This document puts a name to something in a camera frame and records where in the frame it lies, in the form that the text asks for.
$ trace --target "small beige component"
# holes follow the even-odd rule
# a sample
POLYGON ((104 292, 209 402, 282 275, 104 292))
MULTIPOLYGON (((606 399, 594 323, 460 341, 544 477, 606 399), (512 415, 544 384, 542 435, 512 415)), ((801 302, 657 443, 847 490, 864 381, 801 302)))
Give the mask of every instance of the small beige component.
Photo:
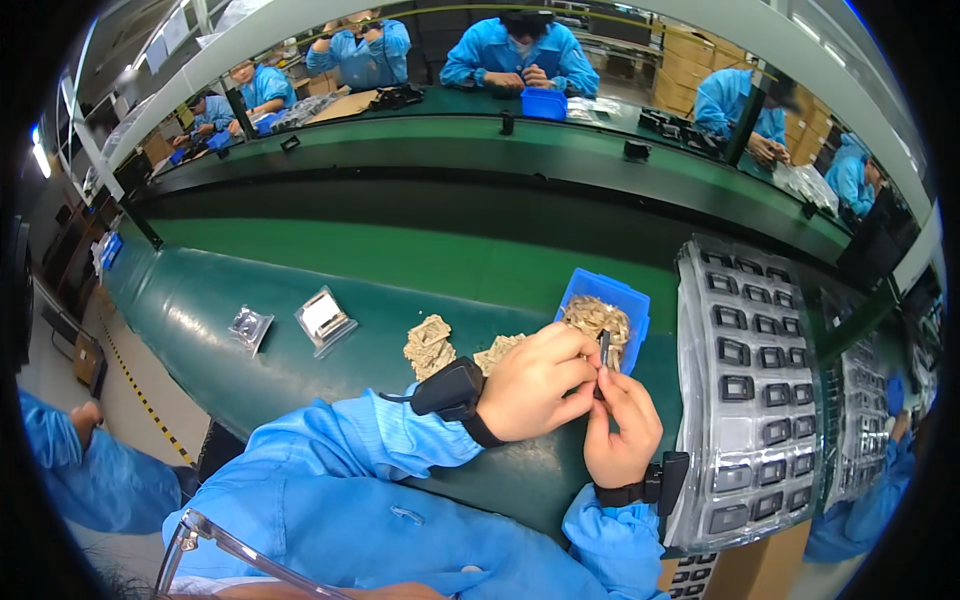
POLYGON ((457 357, 456 350, 446 340, 449 335, 450 325, 444 323, 440 315, 430 315, 407 333, 403 355, 410 360, 418 381, 446 367, 457 357))
POLYGON ((561 321, 580 329, 594 340, 601 331, 607 329, 610 332, 607 366, 614 371, 620 371, 623 347, 630 340, 630 318, 626 313, 593 296, 574 296, 564 308, 561 321))

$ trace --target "fluorescent light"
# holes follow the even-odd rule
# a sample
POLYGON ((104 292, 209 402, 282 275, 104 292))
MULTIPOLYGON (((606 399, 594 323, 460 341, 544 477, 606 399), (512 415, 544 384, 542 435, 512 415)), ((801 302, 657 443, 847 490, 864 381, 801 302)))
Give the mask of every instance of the fluorescent light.
POLYGON ((817 32, 810 29, 810 26, 804 23, 799 17, 794 15, 793 22, 801 29, 801 31, 812 37, 817 43, 820 43, 820 36, 817 35, 817 32))

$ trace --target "blue work jacket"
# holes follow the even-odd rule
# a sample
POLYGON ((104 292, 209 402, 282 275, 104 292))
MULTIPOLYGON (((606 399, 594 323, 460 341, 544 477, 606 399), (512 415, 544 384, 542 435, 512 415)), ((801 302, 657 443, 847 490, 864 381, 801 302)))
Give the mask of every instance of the blue work jacket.
POLYGON ((290 85, 287 76, 275 66, 258 64, 253 71, 253 79, 240 86, 247 110, 253 110, 274 98, 283 99, 283 107, 289 108, 297 101, 297 92, 290 85))
POLYGON ((84 452, 66 413, 19 395, 27 441, 60 516, 93 531, 147 535, 180 507, 170 467, 100 429, 84 452))
POLYGON ((813 518, 805 563, 840 563, 874 547, 910 484, 915 463, 912 443, 910 431, 899 444, 888 442, 883 474, 876 484, 855 500, 837 502, 813 518))
MULTIPOLYGON (((394 483, 428 477, 434 466, 458 467, 482 450, 460 422, 418 416, 409 402, 372 390, 332 405, 317 399, 257 428, 246 451, 207 479, 187 507, 335 587, 416 582, 463 600, 666 598, 657 590, 663 547, 650 505, 600 508, 586 485, 564 517, 567 554, 510 518, 394 483)), ((180 515, 164 523, 166 541, 180 515)), ((263 575, 206 540, 184 553, 177 571, 212 579, 263 575)))
POLYGON ((227 102, 227 99, 223 96, 207 96, 204 101, 206 102, 206 110, 203 114, 194 116, 193 131, 190 132, 190 139, 197 138, 197 130, 200 128, 200 125, 210 123, 213 125, 215 132, 221 132, 225 130, 230 124, 230 121, 235 118, 233 116, 233 109, 230 108, 230 103, 227 102))
MULTIPOLYGON (((747 104, 753 73, 741 69, 722 69, 704 79, 697 87, 697 102, 693 108, 697 125, 730 138, 747 104)), ((761 108, 754 131, 786 146, 786 114, 783 108, 761 108)))
POLYGON ((847 155, 833 164, 824 175, 824 180, 840 202, 846 204, 861 219, 867 216, 874 205, 874 187, 864 182, 866 157, 856 154, 847 155))
POLYGON ((367 43, 357 41, 349 31, 342 31, 330 39, 326 52, 306 53, 306 68, 310 74, 329 71, 340 66, 340 78, 354 90, 376 89, 407 82, 407 52, 410 36, 403 23, 392 19, 381 21, 383 36, 367 43))
POLYGON ((533 43, 523 58, 499 18, 485 19, 467 29, 457 45, 446 55, 440 83, 467 87, 483 86, 484 75, 517 73, 535 64, 543 69, 554 87, 567 95, 593 98, 600 77, 584 56, 584 49, 566 26, 547 25, 546 35, 533 43))

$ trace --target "black component on conveyor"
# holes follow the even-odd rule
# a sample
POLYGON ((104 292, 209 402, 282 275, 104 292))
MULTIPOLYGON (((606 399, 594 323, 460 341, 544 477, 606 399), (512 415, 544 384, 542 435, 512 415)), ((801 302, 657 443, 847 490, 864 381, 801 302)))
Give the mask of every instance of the black component on conveyor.
POLYGON ((500 135, 514 134, 514 114, 509 110, 500 111, 500 135))
POLYGON ((623 142, 623 155, 628 160, 646 160, 650 157, 650 144, 628 139, 623 142))

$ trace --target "blue plastic bin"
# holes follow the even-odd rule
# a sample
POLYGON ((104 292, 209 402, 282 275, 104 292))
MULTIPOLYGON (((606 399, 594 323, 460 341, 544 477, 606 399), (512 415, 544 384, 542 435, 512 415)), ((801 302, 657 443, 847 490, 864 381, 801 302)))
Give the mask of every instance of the blue plastic bin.
POLYGON ((574 296, 599 298, 607 304, 616 306, 630 318, 630 341, 623 349, 623 360, 620 362, 620 372, 629 375, 634 370, 636 357, 640 354, 640 345, 647 339, 647 329, 650 328, 650 297, 616 279, 583 269, 575 269, 573 277, 566 286, 560 308, 557 309, 557 316, 553 318, 554 322, 564 317, 564 308, 574 296))
POLYGON ((524 87, 520 94, 523 116, 563 121, 566 118, 566 95, 559 89, 524 87))
POLYGON ((206 140, 206 147, 210 150, 220 150, 225 146, 230 144, 230 132, 223 130, 219 133, 214 133, 209 139, 206 140))
POLYGON ((178 148, 170 155, 170 164, 176 166, 180 164, 180 161, 183 160, 183 155, 186 154, 186 148, 178 148))

